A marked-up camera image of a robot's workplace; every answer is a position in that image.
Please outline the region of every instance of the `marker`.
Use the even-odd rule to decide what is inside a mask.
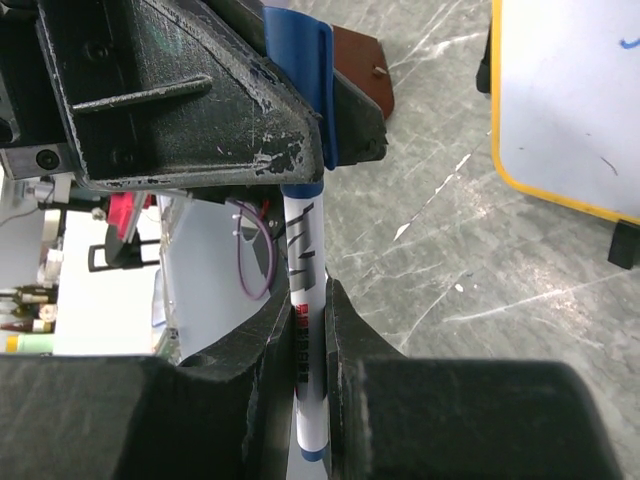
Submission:
[[[322,161],[338,163],[333,105],[333,30],[291,10],[263,10],[267,55],[319,113]],[[329,443],[324,308],[326,276],[322,182],[284,185],[289,285],[296,322],[296,423],[302,457],[321,460]]]

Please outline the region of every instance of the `whiteboard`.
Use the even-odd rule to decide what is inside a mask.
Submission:
[[[640,1],[495,0],[492,41],[505,180],[640,223]]]

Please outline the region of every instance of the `cable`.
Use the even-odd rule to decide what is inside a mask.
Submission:
[[[53,195],[53,190],[49,192],[49,195],[47,195],[47,198],[45,198],[42,203],[47,203],[52,195]],[[5,218],[3,221],[0,222],[0,228],[4,227],[7,223],[9,223],[12,220],[15,220],[16,218],[23,218],[23,217],[28,217],[29,215],[33,215],[38,210],[40,209],[36,207],[33,210],[29,210],[28,212],[19,213],[18,215],[14,215],[13,217]]]
[[[271,241],[271,235],[269,234],[269,229],[267,228],[267,226],[264,224],[262,219],[258,216],[258,214],[253,209],[251,209],[247,205],[236,202],[235,200],[229,200],[228,202],[231,205],[234,205],[240,209],[240,213],[238,214],[238,222],[236,226],[236,237],[237,237],[236,242],[237,242],[237,249],[238,249],[237,264],[238,264],[238,276],[240,278],[240,286],[242,287],[242,290],[247,295],[247,297],[249,297],[252,300],[260,300],[264,296],[264,294],[267,293],[267,291],[273,284],[273,279],[275,277],[276,255],[275,255],[275,249],[273,247],[273,242]],[[269,253],[269,267],[267,268],[267,279],[265,281],[264,287],[262,287],[262,289],[257,294],[249,290],[246,282],[244,281],[244,275],[242,273],[242,255],[241,255],[242,245],[240,243],[241,241],[240,237],[242,236],[242,233],[240,229],[241,229],[243,216],[252,220],[256,224],[260,232],[262,232],[262,234],[265,236],[267,250]]]

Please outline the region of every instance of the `blue marker cap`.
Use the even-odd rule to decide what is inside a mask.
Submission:
[[[327,451],[327,447],[325,446],[322,450],[317,452],[309,452],[304,448],[301,448],[302,458],[304,458],[307,462],[318,462],[324,458],[324,453]]]
[[[324,166],[333,170],[338,165],[333,30],[313,17],[283,8],[264,7],[263,17],[267,55],[322,116]]]

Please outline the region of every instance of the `blue marker end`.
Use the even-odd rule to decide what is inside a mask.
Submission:
[[[307,462],[318,462],[324,458],[324,452],[326,452],[327,447],[325,446],[322,450],[317,452],[308,452],[304,448],[301,448],[302,458],[304,458]]]

